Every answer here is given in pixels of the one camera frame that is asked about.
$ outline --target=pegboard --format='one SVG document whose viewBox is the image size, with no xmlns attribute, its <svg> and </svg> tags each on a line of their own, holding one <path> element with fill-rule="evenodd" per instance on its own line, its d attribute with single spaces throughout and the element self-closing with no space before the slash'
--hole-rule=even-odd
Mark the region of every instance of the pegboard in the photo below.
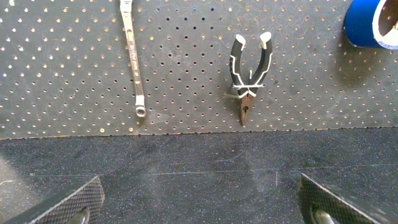
<svg viewBox="0 0 398 224">
<path fill-rule="evenodd" d="M 0 138 L 396 126 L 398 53 L 345 39 L 350 1 L 133 2 L 147 117 L 134 114 L 116 0 L 0 2 Z M 246 127 L 231 88 L 236 34 L 272 65 Z"/>
</svg>

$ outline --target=pliers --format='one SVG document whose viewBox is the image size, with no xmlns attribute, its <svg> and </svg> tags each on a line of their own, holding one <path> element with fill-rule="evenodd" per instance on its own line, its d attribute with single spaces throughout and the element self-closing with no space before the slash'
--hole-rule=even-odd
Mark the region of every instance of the pliers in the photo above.
<svg viewBox="0 0 398 224">
<path fill-rule="evenodd" d="M 261 59 L 256 72 L 252 75 L 250 70 L 249 81 L 244 81 L 241 76 L 241 68 L 239 66 L 241 61 L 241 54 L 246 43 L 243 36 L 237 34 L 231 50 L 231 57 L 229 58 L 229 71 L 232 76 L 233 86 L 238 89 L 238 96 L 241 99 L 240 117 L 242 126 L 246 125 L 249 118 L 250 111 L 253 104 L 253 99 L 257 95 L 259 87 L 264 87 L 262 81 L 267 75 L 268 69 L 271 65 L 272 57 L 272 42 L 271 33 L 265 32 L 260 35 L 261 40 Z"/>
</svg>

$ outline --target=black table surface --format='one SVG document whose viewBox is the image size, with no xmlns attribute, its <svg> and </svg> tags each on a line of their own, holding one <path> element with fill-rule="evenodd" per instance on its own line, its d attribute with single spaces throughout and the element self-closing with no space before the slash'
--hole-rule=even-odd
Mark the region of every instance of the black table surface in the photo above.
<svg viewBox="0 0 398 224">
<path fill-rule="evenodd" d="M 300 173 L 398 215 L 398 129 L 0 141 L 0 222 L 100 175 L 102 223 L 303 223 Z"/>
</svg>

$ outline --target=wrench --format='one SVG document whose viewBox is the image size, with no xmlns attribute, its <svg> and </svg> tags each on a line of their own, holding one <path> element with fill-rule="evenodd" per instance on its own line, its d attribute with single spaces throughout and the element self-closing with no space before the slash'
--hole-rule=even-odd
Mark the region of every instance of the wrench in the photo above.
<svg viewBox="0 0 398 224">
<path fill-rule="evenodd" d="M 131 6 L 132 0 L 120 0 L 120 11 L 122 13 L 124 30 L 126 31 L 127 46 L 129 47 L 132 79 L 136 87 L 136 114 L 138 117 L 143 118 L 147 114 L 147 111 L 145 109 L 145 96 L 138 67 L 136 40 L 134 40 L 132 29 Z"/>
</svg>

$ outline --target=pliers handle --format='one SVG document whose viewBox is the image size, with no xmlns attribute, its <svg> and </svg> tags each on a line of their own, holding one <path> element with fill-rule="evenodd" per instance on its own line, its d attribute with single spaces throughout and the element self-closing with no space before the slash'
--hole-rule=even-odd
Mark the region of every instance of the pliers handle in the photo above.
<svg viewBox="0 0 398 224">
<path fill-rule="evenodd" d="M 272 42 L 271 33 L 265 32 L 260 35 L 261 40 L 261 59 L 256 72 L 249 76 L 249 81 L 245 82 L 241 76 L 241 54 L 246 43 L 243 36 L 237 34 L 231 50 L 231 57 L 229 58 L 229 71 L 231 72 L 233 86 L 238 89 L 238 96 L 242 98 L 247 94 L 255 97 L 259 87 L 263 87 L 262 81 L 267 75 L 268 69 L 271 65 L 272 57 Z"/>
</svg>

